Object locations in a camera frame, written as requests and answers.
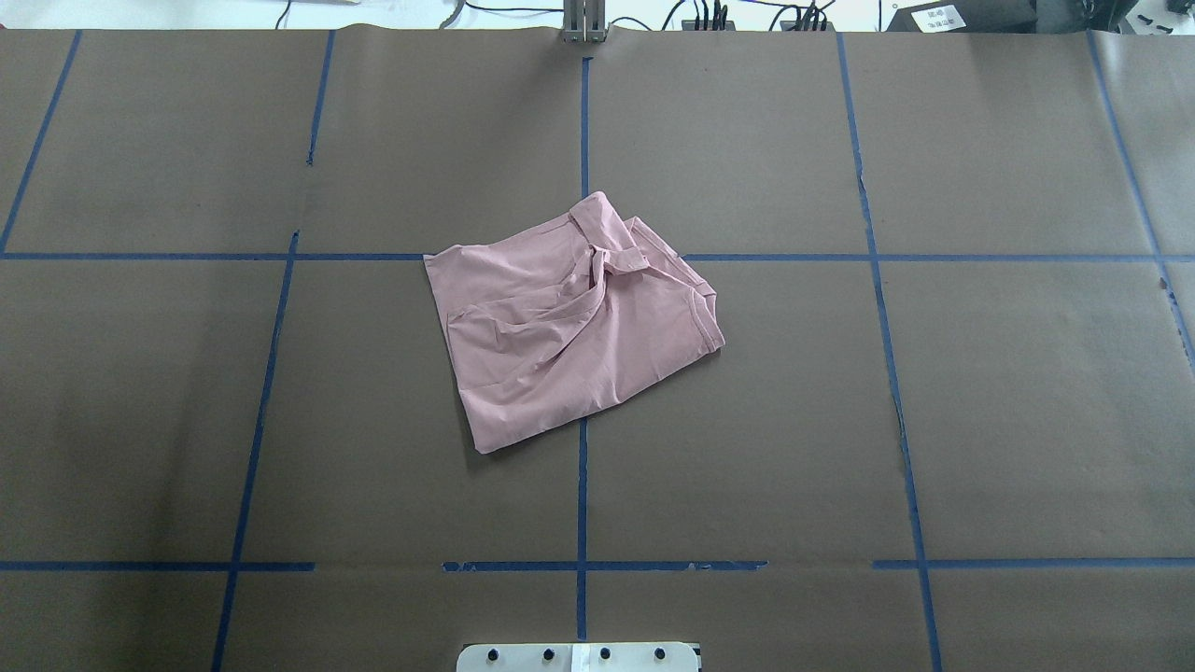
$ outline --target crumpled pink garment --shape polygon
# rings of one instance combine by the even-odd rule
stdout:
[[[710,285],[601,191],[423,261],[480,453],[620,404],[725,344]]]

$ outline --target white bracket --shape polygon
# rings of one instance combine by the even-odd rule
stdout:
[[[606,0],[564,0],[565,42],[606,42]]]
[[[471,644],[456,672],[700,672],[700,650],[682,642]]]

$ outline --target cable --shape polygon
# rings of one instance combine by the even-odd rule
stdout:
[[[673,14],[676,13],[676,10],[680,10],[680,6],[684,5],[687,1],[688,0],[676,0],[676,4],[673,5],[672,11],[668,12],[668,18],[664,19],[664,25],[660,26],[660,30],[668,30],[668,22],[672,20],[672,17],[673,17]]]
[[[293,1],[294,0],[287,0],[287,8],[282,10],[282,14],[278,16],[278,20],[274,22],[274,30],[278,30],[278,26],[282,25],[282,19],[287,18],[287,14],[290,13],[290,2]]]
[[[780,7],[780,11],[777,12],[774,17],[772,17],[772,24],[767,26],[768,32],[771,32],[772,30],[776,29],[776,22],[780,20],[780,14],[783,14],[784,12],[786,12],[789,10],[796,10],[797,11],[797,23],[801,23],[801,7],[798,7],[796,5],[785,5],[785,6]]]
[[[461,10],[464,8],[465,8],[465,0],[456,0],[456,6],[452,8],[452,13],[448,14],[448,18],[440,22],[440,30],[451,26],[453,22],[456,20],[456,17],[460,16]]]
[[[617,24],[618,22],[635,22],[635,23],[637,23],[637,24],[642,25],[643,28],[645,28],[645,29],[648,29],[648,30],[651,30],[651,28],[650,28],[650,26],[649,26],[648,24],[645,24],[645,23],[641,22],[639,19],[637,19],[637,18],[635,18],[635,17],[618,17],[617,19],[614,19],[614,20],[609,22],[609,25],[614,25],[614,24]]]
[[[465,6],[479,12],[540,12],[540,13],[564,13],[564,7],[482,7],[465,0]]]

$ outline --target white sticker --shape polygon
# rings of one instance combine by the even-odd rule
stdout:
[[[967,22],[954,5],[943,5],[932,10],[913,12],[913,20],[921,32],[945,32],[960,28],[967,28]]]

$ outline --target pink cloth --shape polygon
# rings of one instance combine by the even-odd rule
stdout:
[[[725,344],[710,285],[601,191],[424,264],[480,453],[623,403]]]

